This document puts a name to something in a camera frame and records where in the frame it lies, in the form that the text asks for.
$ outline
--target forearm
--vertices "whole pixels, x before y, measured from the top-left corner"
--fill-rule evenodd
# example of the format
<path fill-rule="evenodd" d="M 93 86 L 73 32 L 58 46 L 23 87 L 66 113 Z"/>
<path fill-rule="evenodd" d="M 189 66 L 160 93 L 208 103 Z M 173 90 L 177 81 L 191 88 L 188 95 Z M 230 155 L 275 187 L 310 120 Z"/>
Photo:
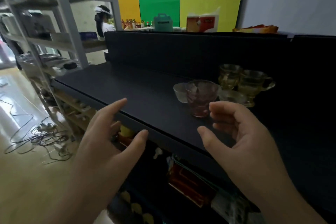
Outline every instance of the forearm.
<path fill-rule="evenodd" d="M 83 193 L 70 191 L 51 209 L 43 224 L 92 224 L 103 208 Z"/>
<path fill-rule="evenodd" d="M 271 195 L 259 208 L 268 224 L 326 224 L 294 186 Z"/>

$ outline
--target teal plastic box with handle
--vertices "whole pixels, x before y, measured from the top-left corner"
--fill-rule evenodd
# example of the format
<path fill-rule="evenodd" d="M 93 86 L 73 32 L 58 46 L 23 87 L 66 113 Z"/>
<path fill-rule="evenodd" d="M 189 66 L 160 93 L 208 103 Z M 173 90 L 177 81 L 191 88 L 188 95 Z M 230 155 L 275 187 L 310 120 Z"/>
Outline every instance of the teal plastic box with handle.
<path fill-rule="evenodd" d="M 173 20 L 166 14 L 158 14 L 153 19 L 154 31 L 173 32 Z"/>

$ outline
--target purple glass tumbler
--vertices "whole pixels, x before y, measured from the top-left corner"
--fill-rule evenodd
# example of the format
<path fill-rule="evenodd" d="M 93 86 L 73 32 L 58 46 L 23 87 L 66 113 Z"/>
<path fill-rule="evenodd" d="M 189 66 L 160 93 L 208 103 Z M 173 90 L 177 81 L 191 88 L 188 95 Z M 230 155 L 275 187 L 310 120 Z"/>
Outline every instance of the purple glass tumbler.
<path fill-rule="evenodd" d="M 216 100 L 219 85 L 207 80 L 195 80 L 187 83 L 187 100 L 191 114 L 195 117 L 209 115 L 209 103 Z"/>

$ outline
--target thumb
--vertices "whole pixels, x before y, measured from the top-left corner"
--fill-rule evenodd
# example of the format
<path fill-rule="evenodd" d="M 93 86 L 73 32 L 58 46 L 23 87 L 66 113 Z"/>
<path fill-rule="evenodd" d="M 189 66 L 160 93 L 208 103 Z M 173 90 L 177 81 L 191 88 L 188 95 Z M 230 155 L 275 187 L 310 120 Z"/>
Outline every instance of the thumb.
<path fill-rule="evenodd" d="M 147 130 L 141 130 L 132 140 L 130 145 L 118 154 L 118 159 L 127 172 L 130 172 L 135 164 L 138 162 L 139 158 L 143 154 L 146 141 L 148 137 Z"/>
<path fill-rule="evenodd" d="M 229 163 L 228 160 L 231 155 L 231 148 L 219 141 L 215 134 L 208 128 L 200 126 L 197 131 L 202 138 L 205 149 L 225 170 L 225 167 L 227 167 L 227 164 Z"/>

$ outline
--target white shirt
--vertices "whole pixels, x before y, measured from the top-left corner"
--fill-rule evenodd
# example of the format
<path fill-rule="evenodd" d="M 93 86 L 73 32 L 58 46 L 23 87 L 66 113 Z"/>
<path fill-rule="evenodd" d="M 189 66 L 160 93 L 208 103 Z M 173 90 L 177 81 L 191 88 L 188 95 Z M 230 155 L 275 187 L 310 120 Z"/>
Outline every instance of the white shirt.
<path fill-rule="evenodd" d="M 101 24 L 101 30 L 103 31 L 103 33 L 105 33 L 106 31 L 115 31 L 116 27 L 114 25 L 103 22 Z"/>

